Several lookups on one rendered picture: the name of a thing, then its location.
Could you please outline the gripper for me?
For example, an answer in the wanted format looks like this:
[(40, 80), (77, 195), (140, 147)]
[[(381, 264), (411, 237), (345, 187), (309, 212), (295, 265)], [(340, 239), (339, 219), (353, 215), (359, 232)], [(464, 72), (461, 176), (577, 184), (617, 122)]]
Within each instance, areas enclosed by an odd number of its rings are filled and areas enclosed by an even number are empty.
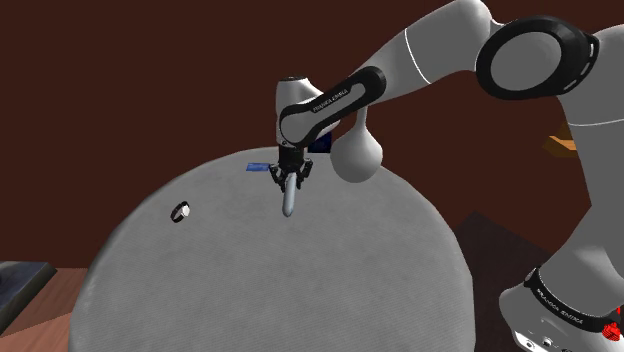
[(304, 159), (303, 148), (279, 145), (278, 151), (278, 164), (269, 165), (269, 172), (273, 181), (280, 187), (280, 190), (284, 192), (287, 178), (286, 173), (295, 172), (296, 188), (300, 190), (302, 183), (310, 175), (313, 161), (311, 159)]

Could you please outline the pale blue-grey slender stick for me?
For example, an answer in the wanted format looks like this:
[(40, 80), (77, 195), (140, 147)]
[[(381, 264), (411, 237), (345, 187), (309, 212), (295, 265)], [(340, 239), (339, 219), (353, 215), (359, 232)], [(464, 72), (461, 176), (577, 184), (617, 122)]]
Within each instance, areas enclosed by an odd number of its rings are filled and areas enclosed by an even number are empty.
[(290, 217), (294, 211), (295, 194), (297, 189), (296, 181), (297, 177), (295, 173), (289, 173), (287, 175), (282, 202), (282, 213), (285, 217)]

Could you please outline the dark blue box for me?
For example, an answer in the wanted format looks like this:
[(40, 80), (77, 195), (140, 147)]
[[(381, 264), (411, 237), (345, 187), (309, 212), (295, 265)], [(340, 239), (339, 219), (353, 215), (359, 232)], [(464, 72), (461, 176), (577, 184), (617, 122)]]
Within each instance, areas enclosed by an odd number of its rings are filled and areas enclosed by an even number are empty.
[(318, 137), (307, 147), (309, 153), (330, 153), (332, 146), (332, 132), (327, 132)]

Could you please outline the grey gourd-shaped vase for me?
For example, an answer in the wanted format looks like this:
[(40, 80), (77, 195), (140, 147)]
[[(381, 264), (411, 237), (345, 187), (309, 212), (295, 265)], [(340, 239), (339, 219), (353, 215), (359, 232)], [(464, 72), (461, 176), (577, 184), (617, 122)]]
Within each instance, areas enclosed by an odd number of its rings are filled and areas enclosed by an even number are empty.
[(368, 108), (358, 110), (354, 126), (332, 145), (330, 160), (335, 173), (344, 181), (361, 183), (380, 168), (383, 148), (366, 126)]

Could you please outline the round grey table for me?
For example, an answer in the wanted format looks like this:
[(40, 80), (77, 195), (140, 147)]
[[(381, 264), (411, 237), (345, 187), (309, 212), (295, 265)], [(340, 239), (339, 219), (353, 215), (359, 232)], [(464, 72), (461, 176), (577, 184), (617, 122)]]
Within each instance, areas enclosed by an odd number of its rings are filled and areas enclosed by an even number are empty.
[(68, 352), (474, 352), (472, 277), (425, 197), (386, 169), (345, 182), (316, 154), (285, 217), (271, 176), (246, 170), (276, 156), (234, 153), (147, 197), (92, 262)]

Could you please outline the brown wooden furniture piece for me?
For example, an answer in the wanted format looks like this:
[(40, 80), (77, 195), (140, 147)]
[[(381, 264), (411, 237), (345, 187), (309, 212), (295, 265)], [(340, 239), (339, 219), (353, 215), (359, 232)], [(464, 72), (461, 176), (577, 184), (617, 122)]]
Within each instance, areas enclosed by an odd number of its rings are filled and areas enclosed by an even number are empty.
[(542, 148), (553, 157), (577, 158), (576, 145), (567, 123), (562, 123), (556, 132), (549, 135)]

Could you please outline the dark grey flat block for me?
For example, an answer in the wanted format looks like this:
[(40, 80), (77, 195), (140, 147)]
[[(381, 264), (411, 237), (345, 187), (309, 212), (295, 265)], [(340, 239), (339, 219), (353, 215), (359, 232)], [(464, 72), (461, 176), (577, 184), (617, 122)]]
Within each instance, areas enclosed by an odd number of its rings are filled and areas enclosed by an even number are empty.
[(56, 273), (46, 262), (0, 261), (0, 335)]

